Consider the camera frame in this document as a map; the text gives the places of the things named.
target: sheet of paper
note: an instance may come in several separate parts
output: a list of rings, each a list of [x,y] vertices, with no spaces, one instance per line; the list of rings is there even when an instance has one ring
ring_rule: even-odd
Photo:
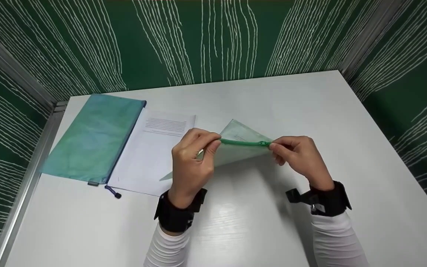
[[[154,196],[168,190],[172,181],[159,179],[172,171],[171,150],[194,127],[195,119],[144,108],[108,185]]]

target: black wrist cuff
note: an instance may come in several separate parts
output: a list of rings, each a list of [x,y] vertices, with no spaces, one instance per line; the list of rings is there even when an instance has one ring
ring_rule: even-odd
[[[180,233],[192,226],[193,215],[200,211],[207,189],[200,191],[193,198],[192,203],[187,208],[177,208],[168,198],[168,191],[159,197],[158,207],[154,219],[159,218],[159,224],[169,232]]]
[[[321,191],[310,186],[310,191],[300,195],[297,189],[286,192],[291,203],[305,203],[311,205],[311,214],[333,217],[344,213],[350,205],[349,198],[341,182],[334,181],[334,189]]]

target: finger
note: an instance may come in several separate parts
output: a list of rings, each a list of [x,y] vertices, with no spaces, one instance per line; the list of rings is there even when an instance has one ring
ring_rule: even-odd
[[[295,152],[292,152],[281,144],[272,143],[269,145],[269,148],[287,162],[292,161],[295,157]]]
[[[275,144],[297,146],[303,140],[303,136],[282,136],[273,141]]]
[[[283,158],[281,156],[276,156],[275,161],[277,164],[280,164]]]
[[[202,165],[210,168],[214,167],[214,155],[221,143],[222,142],[220,142],[220,140],[215,140],[205,147],[205,150],[203,151]]]
[[[190,145],[188,145],[187,149],[191,152],[197,155],[197,153],[207,147],[207,144],[212,142],[213,140],[220,139],[220,135],[216,132],[208,132],[203,133],[200,135],[199,138],[197,138],[194,142],[192,142]]]
[[[190,145],[192,142],[194,142],[196,139],[198,139],[200,135],[207,134],[207,133],[209,133],[209,131],[199,129],[199,128],[191,128],[182,137],[181,141],[179,142],[179,145],[181,147],[186,147]]]

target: zipper pouch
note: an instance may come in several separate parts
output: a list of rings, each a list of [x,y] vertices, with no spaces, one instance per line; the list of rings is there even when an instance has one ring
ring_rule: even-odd
[[[222,136],[220,139],[222,143],[215,153],[215,167],[250,159],[270,152],[268,146],[272,142],[271,139],[259,134],[237,120],[231,120],[220,135]],[[197,158],[202,159],[203,152],[200,152]],[[172,173],[169,173],[161,181],[171,178]]]
[[[46,159],[42,172],[106,184],[146,101],[93,94]]]

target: transparent plastic pouch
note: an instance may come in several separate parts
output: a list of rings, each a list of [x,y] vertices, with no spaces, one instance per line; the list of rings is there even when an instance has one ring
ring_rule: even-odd
[[[220,135],[222,143],[215,153],[215,167],[267,154],[269,153],[268,146],[272,142],[268,137],[237,120],[231,120]],[[197,158],[203,158],[203,152]],[[172,173],[169,173],[161,181],[171,178]]]

